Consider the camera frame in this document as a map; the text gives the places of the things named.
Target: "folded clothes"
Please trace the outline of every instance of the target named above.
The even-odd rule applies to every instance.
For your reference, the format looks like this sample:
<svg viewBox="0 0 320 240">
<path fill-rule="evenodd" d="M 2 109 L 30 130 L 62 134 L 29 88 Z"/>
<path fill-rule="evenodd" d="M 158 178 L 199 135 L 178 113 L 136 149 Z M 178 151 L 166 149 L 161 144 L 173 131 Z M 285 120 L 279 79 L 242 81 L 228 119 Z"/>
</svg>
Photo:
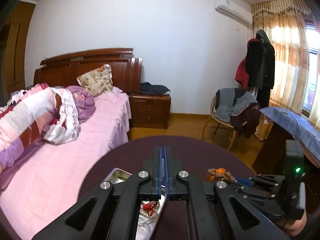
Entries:
<svg viewBox="0 0 320 240">
<path fill-rule="evenodd" d="M 230 124 L 239 135 L 249 138 L 259 125 L 259 104 L 249 92 L 237 88 L 223 88 L 216 93 L 214 116 Z"/>
<path fill-rule="evenodd" d="M 144 82 L 140 85 L 140 93 L 145 95 L 164 95 L 170 90 L 163 85 L 151 85 L 149 82 Z"/>
</svg>

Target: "nightstand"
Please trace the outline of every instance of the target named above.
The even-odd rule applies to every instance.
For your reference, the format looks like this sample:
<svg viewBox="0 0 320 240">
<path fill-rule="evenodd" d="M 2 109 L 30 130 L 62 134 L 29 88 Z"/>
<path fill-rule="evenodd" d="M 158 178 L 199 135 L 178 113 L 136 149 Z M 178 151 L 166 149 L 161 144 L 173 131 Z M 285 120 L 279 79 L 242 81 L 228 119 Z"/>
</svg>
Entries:
<svg viewBox="0 0 320 240">
<path fill-rule="evenodd" d="M 130 94 L 132 127 L 167 129 L 171 97 Z"/>
</svg>

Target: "hand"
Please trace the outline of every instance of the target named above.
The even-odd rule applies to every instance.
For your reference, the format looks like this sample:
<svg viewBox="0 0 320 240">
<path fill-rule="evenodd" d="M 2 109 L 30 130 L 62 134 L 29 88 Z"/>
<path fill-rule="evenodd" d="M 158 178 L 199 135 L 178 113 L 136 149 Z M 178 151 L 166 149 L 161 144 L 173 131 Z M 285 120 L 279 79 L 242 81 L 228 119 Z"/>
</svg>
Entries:
<svg viewBox="0 0 320 240">
<path fill-rule="evenodd" d="M 297 236 L 307 223 L 307 212 L 304 210 L 300 220 L 285 220 L 281 219 L 276 224 L 290 237 Z"/>
</svg>

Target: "wooden headboard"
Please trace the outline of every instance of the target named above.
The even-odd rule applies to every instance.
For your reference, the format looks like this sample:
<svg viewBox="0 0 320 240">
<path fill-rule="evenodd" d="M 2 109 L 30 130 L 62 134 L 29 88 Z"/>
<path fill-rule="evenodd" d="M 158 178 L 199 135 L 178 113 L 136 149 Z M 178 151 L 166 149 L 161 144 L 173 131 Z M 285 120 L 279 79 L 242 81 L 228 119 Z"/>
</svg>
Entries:
<svg viewBox="0 0 320 240">
<path fill-rule="evenodd" d="M 129 93 L 140 92 L 142 58 L 127 57 L 133 49 L 95 49 L 47 58 L 44 67 L 35 72 L 34 85 L 49 86 L 79 85 L 76 78 L 88 71 L 109 64 L 113 85 Z"/>
</svg>

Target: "bed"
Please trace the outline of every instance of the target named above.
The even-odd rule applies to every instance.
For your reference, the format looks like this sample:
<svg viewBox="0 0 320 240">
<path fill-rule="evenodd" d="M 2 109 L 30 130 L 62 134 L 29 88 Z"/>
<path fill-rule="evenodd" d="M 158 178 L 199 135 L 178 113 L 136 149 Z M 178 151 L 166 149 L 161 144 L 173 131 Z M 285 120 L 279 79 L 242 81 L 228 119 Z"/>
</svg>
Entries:
<svg viewBox="0 0 320 240">
<path fill-rule="evenodd" d="M 110 150 L 128 142 L 131 112 L 125 93 L 139 92 L 142 67 L 142 59 L 130 54 L 130 49 L 99 49 L 41 62 L 45 66 L 35 71 L 35 84 L 77 85 L 77 76 L 109 64 L 114 89 L 95 98 L 96 112 L 81 124 L 76 141 L 44 144 L 15 173 L 0 195 L 0 223 L 5 230 L 0 228 L 1 239 L 8 234 L 8 239 L 30 240 L 76 202 L 90 168 Z"/>
</svg>

